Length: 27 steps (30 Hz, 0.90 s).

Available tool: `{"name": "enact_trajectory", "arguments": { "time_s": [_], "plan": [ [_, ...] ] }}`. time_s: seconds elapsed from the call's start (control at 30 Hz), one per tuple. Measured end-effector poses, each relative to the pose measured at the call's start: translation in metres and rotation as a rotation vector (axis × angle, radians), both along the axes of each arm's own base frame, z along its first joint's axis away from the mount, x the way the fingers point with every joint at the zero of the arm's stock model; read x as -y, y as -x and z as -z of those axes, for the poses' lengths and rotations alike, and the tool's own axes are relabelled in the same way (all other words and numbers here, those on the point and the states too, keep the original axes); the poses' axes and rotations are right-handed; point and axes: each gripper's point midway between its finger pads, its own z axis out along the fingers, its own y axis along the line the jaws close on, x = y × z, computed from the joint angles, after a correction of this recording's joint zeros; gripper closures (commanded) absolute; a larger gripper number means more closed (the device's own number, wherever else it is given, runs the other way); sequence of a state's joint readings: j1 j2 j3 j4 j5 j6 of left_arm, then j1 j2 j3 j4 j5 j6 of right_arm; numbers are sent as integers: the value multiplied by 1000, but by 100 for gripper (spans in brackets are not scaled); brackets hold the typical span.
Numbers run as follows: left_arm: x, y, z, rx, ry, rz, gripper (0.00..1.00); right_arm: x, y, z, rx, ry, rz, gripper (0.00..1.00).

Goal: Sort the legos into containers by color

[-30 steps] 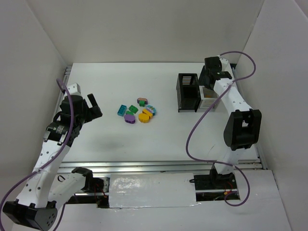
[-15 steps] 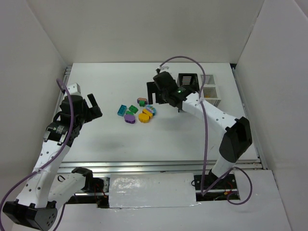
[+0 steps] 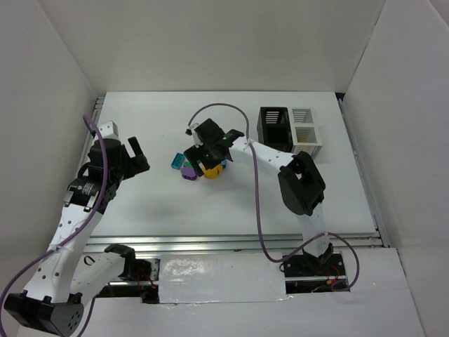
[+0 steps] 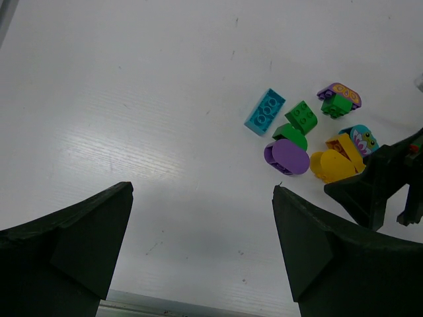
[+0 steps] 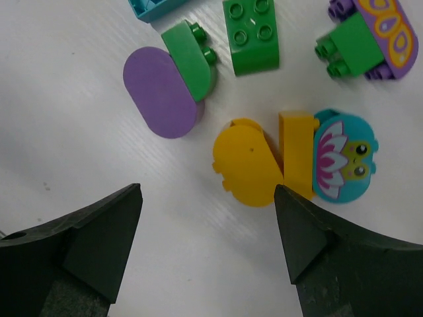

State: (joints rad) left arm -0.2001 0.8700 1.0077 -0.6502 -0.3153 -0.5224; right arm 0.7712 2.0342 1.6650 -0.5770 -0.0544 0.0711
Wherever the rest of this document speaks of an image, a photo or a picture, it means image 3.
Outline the yellow rounded lego brick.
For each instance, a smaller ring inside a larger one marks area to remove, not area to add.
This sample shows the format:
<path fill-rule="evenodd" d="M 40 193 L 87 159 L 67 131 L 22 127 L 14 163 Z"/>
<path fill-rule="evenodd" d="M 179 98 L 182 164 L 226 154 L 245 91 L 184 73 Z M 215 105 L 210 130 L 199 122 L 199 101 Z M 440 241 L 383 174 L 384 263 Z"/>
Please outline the yellow rounded lego brick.
<path fill-rule="evenodd" d="M 206 179 L 214 180 L 223 172 L 223 170 L 224 170 L 223 166 L 221 164 L 218 164 L 214 168 L 209 168 L 209 169 L 205 168 L 203 170 L 203 176 Z"/>

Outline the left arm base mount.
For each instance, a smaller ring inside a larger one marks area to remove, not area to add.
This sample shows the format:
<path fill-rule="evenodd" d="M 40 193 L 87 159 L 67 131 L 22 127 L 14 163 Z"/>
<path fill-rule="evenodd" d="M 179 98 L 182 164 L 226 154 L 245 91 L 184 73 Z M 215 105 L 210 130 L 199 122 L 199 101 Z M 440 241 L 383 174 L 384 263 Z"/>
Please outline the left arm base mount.
<path fill-rule="evenodd" d="M 138 259 L 135 250 L 129 246 L 121 244 L 111 244 L 105 253 L 115 253 L 124 259 L 124 267 L 118 278 L 123 282 L 135 282 L 133 286 L 112 286 L 107 284 L 109 294 L 113 298 L 136 297 L 143 303 L 159 303 L 159 286 L 154 283 L 151 273 L 157 264 L 157 260 L 152 263 L 145 259 Z"/>

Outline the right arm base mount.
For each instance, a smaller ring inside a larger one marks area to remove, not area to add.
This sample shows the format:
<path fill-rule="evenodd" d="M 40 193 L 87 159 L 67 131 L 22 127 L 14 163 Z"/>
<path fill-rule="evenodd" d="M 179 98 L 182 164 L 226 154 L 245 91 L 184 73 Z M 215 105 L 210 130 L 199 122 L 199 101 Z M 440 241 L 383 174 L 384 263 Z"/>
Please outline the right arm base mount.
<path fill-rule="evenodd" d="M 284 274 L 286 293 L 328 293 L 345 289 L 348 285 L 347 273 L 342 255 L 334 253 L 330 260 L 321 268 L 317 268 L 311 258 L 303 255 L 293 256 L 279 265 Z"/>

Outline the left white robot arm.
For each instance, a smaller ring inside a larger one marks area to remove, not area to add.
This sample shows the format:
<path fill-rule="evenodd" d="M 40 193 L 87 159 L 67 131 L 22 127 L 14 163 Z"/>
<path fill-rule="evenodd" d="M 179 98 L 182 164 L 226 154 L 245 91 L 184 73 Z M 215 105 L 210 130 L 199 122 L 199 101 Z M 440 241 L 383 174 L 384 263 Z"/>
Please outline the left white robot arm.
<path fill-rule="evenodd" d="M 36 273 L 19 293 L 5 289 L 4 310 L 20 325 L 56 336 L 71 336 L 79 327 L 86 304 L 115 278 L 136 281 L 141 264 L 135 251 L 109 245 L 80 275 L 75 271 L 87 241 L 101 221 L 120 184 L 148 171 L 137 138 L 128 140 L 134 156 L 118 139 L 96 140 L 88 162 L 69 184 L 60 223 L 42 258 L 31 264 Z"/>

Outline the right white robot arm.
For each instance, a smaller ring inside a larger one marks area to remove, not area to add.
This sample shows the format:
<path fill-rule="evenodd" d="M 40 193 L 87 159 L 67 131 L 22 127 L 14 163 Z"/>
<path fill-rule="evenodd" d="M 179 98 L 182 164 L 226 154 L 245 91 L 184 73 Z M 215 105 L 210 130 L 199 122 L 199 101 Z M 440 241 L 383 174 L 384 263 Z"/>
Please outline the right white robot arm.
<path fill-rule="evenodd" d="M 302 228 L 304 246 L 300 249 L 310 263 L 323 268 L 333 254 L 333 245 L 325 233 L 323 200 L 326 184 L 306 152 L 282 152 L 248 138 L 232 129 L 224 132 L 212 119 L 188 126 L 186 134 L 194 145 L 184 151 L 196 175 L 213 169 L 224 160 L 254 168 L 257 231 L 262 238 L 260 217 L 259 173 L 264 172 L 279 182 L 285 207 L 297 216 Z"/>

